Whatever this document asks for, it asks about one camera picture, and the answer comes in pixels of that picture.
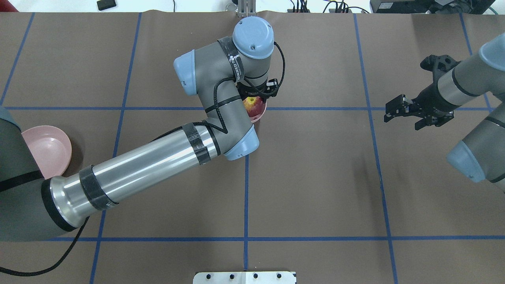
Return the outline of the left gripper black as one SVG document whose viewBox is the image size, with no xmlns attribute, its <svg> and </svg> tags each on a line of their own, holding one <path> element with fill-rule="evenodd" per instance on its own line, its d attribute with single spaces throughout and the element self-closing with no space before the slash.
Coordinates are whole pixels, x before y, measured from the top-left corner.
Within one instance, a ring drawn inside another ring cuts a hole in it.
<svg viewBox="0 0 505 284">
<path fill-rule="evenodd" d="M 239 82 L 238 93 L 241 98 L 271 98 L 273 96 L 273 80 L 266 80 L 260 86 L 250 86 L 247 82 Z"/>
</svg>

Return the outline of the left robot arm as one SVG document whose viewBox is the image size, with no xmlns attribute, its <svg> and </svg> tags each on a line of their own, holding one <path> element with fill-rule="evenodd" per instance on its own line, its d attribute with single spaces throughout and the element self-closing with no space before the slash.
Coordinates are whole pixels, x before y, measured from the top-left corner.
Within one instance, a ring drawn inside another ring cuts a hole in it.
<svg viewBox="0 0 505 284">
<path fill-rule="evenodd" d="M 18 124 L 1 108 L 1 241 L 40 241 L 80 228 L 85 219 L 120 201 L 224 155 L 236 160 L 256 151 L 259 139 L 242 101 L 276 96 L 268 80 L 274 31 L 265 19 L 241 19 L 232 36 L 179 56 L 175 72 L 188 95 L 197 95 L 207 119 L 168 134 L 70 177 L 45 179 Z"/>
</svg>

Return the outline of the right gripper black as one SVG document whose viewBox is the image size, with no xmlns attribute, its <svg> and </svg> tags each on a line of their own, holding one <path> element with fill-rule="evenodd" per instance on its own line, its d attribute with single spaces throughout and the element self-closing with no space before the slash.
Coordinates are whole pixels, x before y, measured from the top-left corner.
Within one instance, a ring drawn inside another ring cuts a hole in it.
<svg viewBox="0 0 505 284">
<path fill-rule="evenodd" d="M 424 127 L 440 127 L 449 122 L 454 118 L 454 109 L 456 105 L 450 104 L 442 97 L 437 83 L 434 82 L 424 88 L 412 101 L 401 94 L 387 102 L 383 120 L 389 122 L 396 117 L 408 117 L 414 114 L 421 118 L 414 125 L 415 131 L 419 131 Z"/>
</svg>

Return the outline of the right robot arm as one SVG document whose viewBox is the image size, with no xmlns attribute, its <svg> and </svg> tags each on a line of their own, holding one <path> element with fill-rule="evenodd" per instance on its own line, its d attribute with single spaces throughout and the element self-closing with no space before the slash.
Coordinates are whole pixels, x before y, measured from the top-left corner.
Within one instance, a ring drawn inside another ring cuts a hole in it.
<svg viewBox="0 0 505 284">
<path fill-rule="evenodd" d="M 384 122 L 417 117 L 414 129 L 442 127 L 456 111 L 484 95 L 499 104 L 481 110 L 480 118 L 446 155 L 447 163 L 467 180 L 485 182 L 504 191 L 504 34 L 479 47 L 467 59 L 430 54 L 420 68 L 431 72 L 432 82 L 414 98 L 398 95 L 385 104 Z"/>
</svg>

